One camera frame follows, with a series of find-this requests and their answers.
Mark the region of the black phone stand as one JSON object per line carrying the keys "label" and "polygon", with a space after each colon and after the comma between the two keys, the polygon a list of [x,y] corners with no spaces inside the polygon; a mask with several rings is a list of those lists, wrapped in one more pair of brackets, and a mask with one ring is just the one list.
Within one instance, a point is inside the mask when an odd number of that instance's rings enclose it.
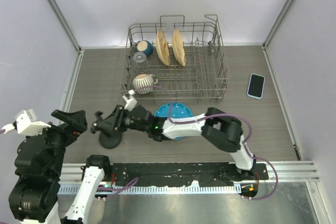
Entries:
{"label": "black phone stand", "polygon": [[99,143],[103,148],[113,149],[116,148],[122,140],[122,134],[115,132],[111,137],[104,135],[103,133],[99,134]]}

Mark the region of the grey wire dish rack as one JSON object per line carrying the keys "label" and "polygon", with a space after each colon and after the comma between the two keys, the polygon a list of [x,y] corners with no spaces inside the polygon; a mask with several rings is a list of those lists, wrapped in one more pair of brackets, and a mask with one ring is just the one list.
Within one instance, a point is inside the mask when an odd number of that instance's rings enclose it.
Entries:
{"label": "grey wire dish rack", "polygon": [[[186,65],[183,67],[173,52],[173,33],[175,29],[181,33]],[[156,51],[156,34],[163,31],[169,47],[170,65],[166,66],[159,59]],[[186,22],[183,15],[162,15],[156,23],[132,24],[128,28],[128,37],[123,60],[120,91],[126,93],[133,89],[133,79],[139,75],[133,69],[133,55],[137,52],[137,44],[142,40],[153,46],[153,54],[148,56],[147,74],[158,78],[158,85],[167,90],[154,89],[149,94],[139,96],[140,100],[159,102],[199,101],[202,99],[220,101],[227,90],[230,78],[222,33],[218,16],[205,15],[200,22]]]}

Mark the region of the phone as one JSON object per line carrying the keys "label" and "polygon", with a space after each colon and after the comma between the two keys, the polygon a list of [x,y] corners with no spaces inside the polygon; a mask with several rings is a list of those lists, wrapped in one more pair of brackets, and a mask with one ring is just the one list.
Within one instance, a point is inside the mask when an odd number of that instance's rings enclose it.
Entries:
{"label": "phone", "polygon": [[264,93],[265,77],[252,73],[249,78],[247,96],[254,99],[261,99]]}

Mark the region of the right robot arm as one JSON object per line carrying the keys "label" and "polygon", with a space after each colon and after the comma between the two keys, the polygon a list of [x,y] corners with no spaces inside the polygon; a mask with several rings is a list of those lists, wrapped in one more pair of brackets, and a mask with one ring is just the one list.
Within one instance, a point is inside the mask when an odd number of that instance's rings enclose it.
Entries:
{"label": "right robot arm", "polygon": [[206,113],[190,118],[172,119],[153,115],[143,106],[132,109],[116,106],[105,119],[102,112],[95,113],[96,121],[91,133],[99,132],[99,142],[106,149],[116,148],[122,133],[128,129],[145,132],[157,141],[170,141],[177,137],[201,136],[217,149],[229,153],[234,160],[235,170],[228,178],[234,181],[250,179],[256,175],[256,157],[248,149],[242,124],[250,126],[243,117],[224,113],[217,108],[208,108]]}

